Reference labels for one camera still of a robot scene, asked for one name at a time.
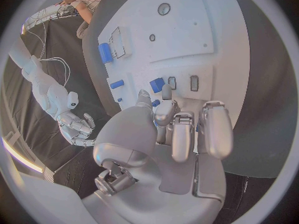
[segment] person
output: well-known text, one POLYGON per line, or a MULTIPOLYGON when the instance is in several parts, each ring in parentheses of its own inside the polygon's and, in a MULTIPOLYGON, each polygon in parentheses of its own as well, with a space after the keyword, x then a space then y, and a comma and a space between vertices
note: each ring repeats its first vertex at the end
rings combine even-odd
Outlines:
POLYGON ((56 5, 59 4, 60 6, 63 6, 71 4, 78 10, 79 14, 84 19, 84 22, 77 30, 77 37, 82 39, 87 31, 92 15, 100 1, 101 0, 63 0, 61 3, 57 3, 56 5))

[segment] mounting hole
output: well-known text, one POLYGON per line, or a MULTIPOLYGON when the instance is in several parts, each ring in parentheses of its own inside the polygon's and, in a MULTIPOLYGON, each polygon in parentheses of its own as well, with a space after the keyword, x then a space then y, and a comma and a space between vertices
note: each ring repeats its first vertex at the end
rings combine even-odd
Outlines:
POLYGON ((170 12, 170 5, 168 3, 162 3, 159 7, 158 7, 158 13, 161 16, 164 16, 166 14, 168 14, 170 12))
POLYGON ((154 35, 154 34, 150 35, 150 36, 149 36, 149 40, 150 40, 150 41, 155 41, 155 35, 154 35))

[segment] white humanoid robot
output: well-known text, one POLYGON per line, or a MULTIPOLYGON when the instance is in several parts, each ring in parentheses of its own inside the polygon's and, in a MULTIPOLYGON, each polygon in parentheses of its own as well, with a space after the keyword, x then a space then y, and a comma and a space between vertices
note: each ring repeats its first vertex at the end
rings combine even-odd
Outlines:
POLYGON ((95 220, 213 223, 226 195, 221 159, 233 148, 232 125, 222 102, 207 102, 199 114, 198 153, 193 152, 194 113, 180 110, 169 85, 162 88, 163 101, 155 114, 149 93, 140 90, 135 106, 113 116, 95 140, 87 140, 94 122, 88 114, 85 121, 71 112, 78 105, 77 94, 45 74, 21 39, 9 55, 32 83, 40 106, 58 121, 62 135, 74 145, 94 145, 96 163, 106 168, 95 179, 98 190, 82 200, 95 220), (104 220, 107 208, 116 215, 104 220))

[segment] light strip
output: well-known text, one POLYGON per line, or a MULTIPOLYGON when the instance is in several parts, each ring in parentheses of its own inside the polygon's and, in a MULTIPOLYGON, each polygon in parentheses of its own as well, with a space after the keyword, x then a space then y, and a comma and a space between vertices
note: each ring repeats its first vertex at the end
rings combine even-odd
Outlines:
POLYGON ((9 146, 8 143, 6 143, 6 141, 2 138, 2 142, 4 144, 4 147, 7 149, 7 151, 13 156, 15 157, 18 161, 20 161, 21 163, 25 164, 27 167, 34 169, 37 172, 42 173, 42 168, 34 165, 33 163, 30 163, 28 160, 26 160, 25 158, 23 158, 21 155, 19 155, 16 151, 14 151, 12 149, 12 147, 9 146))

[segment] robotic arm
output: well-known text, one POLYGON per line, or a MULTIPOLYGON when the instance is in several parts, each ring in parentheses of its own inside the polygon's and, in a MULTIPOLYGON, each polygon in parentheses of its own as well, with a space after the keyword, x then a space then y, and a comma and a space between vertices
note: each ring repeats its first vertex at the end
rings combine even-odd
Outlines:
POLYGON ((21 38, 13 44, 9 55, 22 69, 22 75, 32 83, 33 95, 41 108, 59 123, 64 138, 71 144, 92 146, 93 140, 86 139, 95 127, 93 119, 85 113, 86 121, 71 112, 79 103, 78 94, 68 93, 53 77, 44 73, 40 60, 31 56, 21 38))

